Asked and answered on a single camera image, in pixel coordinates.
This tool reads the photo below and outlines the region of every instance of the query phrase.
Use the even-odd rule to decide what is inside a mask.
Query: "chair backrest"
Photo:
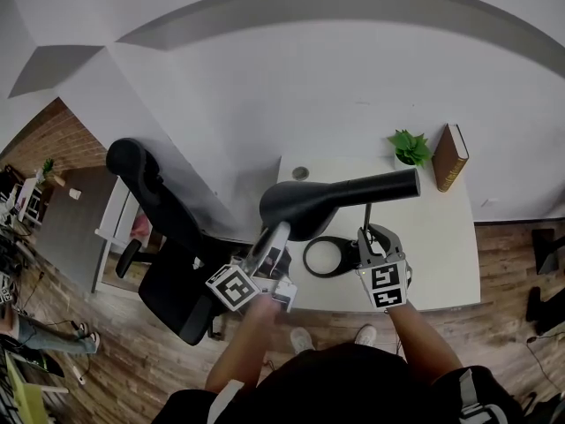
[[[27,206],[29,205],[29,199],[34,193],[35,186],[37,185],[37,178],[28,178],[21,187],[18,195],[17,206],[19,208],[18,220],[23,221],[24,215],[26,214]]]
[[[100,226],[94,230],[94,233],[118,246],[119,250],[117,251],[121,251],[127,247],[131,240],[130,234],[138,212],[139,203],[135,196],[127,188],[124,181],[118,178],[104,210]],[[144,247],[147,247],[148,239],[149,236],[147,235],[140,241]]]
[[[114,141],[109,147],[106,165],[124,181],[151,224],[163,236],[192,250],[204,262],[213,260],[192,214],[162,183],[157,161],[139,142]]]

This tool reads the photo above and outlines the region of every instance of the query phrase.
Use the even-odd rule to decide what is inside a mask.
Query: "brown book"
[[[435,184],[446,192],[469,160],[463,135],[458,125],[445,125],[438,147],[432,157]]]

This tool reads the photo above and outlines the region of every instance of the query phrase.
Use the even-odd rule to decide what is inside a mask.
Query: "black shirt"
[[[459,378],[467,369],[479,403],[499,406],[508,423],[522,421],[518,403],[485,367],[458,369],[426,387],[413,379],[402,358],[364,345],[341,344],[300,353],[254,391],[236,396],[216,423],[459,423]],[[154,424],[205,423],[215,397],[202,390],[179,391]]]

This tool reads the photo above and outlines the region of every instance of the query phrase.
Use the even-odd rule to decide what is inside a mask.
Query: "book spine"
[[[438,187],[438,190],[440,192],[446,192],[447,190],[449,190],[451,184],[453,184],[453,181],[456,180],[457,176],[459,176],[459,173],[463,169],[463,166],[466,164],[466,162],[466,159],[457,159],[456,165],[449,172],[448,176],[443,181],[443,184]]]

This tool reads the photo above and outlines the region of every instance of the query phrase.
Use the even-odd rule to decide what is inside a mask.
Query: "shoe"
[[[89,337],[94,341],[94,344],[96,346],[94,353],[98,352],[98,347],[100,347],[100,335],[94,332],[94,333],[90,333]]]
[[[79,325],[79,331],[82,333],[81,336],[83,337],[87,337],[90,334],[88,333],[88,324],[84,322]]]
[[[312,344],[310,333],[302,327],[298,327],[290,332],[290,342],[292,343],[296,355],[304,350],[316,350]]]
[[[373,325],[365,325],[355,337],[355,344],[374,347],[377,342],[377,329]]]

